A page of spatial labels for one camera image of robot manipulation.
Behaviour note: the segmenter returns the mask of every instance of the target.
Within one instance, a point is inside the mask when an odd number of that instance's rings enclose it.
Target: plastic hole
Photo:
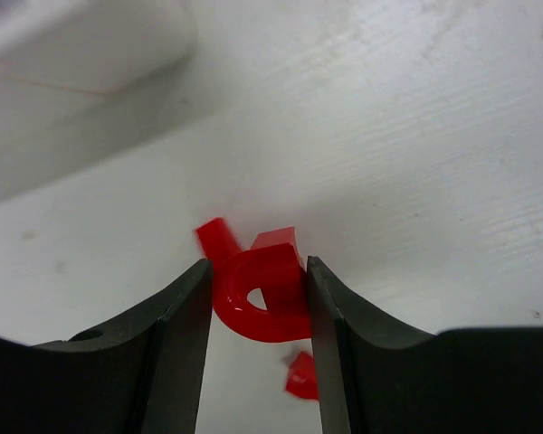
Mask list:
[[[90,341],[91,339],[96,339],[97,337],[101,337],[102,335],[103,333],[100,330],[93,328],[91,330],[85,330],[84,332],[80,332],[77,335],[73,336],[71,338],[71,342]]]
[[[258,307],[259,309],[268,309],[268,307],[265,306],[265,300],[263,300],[263,294],[260,288],[252,289],[247,295],[247,301],[249,301],[252,306]]]

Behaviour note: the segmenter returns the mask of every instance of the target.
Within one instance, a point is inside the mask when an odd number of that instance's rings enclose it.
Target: white object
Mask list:
[[[180,59],[191,28],[178,0],[26,0],[0,15],[0,60],[16,80],[108,94]]]

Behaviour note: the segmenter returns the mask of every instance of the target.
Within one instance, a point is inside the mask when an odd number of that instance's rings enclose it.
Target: white surface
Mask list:
[[[302,254],[429,332],[543,326],[543,0],[193,13],[181,69],[0,148],[1,335],[117,314],[198,258],[216,215],[245,244],[296,225]],[[290,348],[215,320],[197,432],[319,433],[281,392]]]
[[[83,10],[90,0],[0,0],[0,54]]]
[[[192,41],[180,0],[97,0],[1,57],[18,80],[110,93],[181,59]]]
[[[103,100],[97,95],[10,80],[0,65],[0,152],[10,152],[15,144],[20,143],[17,140],[25,140],[53,121],[70,118]]]

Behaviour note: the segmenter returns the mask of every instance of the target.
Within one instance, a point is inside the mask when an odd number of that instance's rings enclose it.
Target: red clip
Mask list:
[[[285,391],[303,400],[319,401],[314,359],[302,351],[290,365]]]
[[[214,311],[234,332],[260,342],[287,342],[311,337],[300,254],[295,229],[260,233],[241,251],[225,220],[197,228],[197,238],[214,263]],[[267,310],[247,296],[262,290]]]

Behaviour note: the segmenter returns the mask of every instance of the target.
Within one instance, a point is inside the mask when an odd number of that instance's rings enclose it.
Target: black plastic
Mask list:
[[[71,340],[0,339],[0,433],[195,432],[211,265]]]
[[[324,434],[543,432],[543,328],[429,335],[308,261]]]

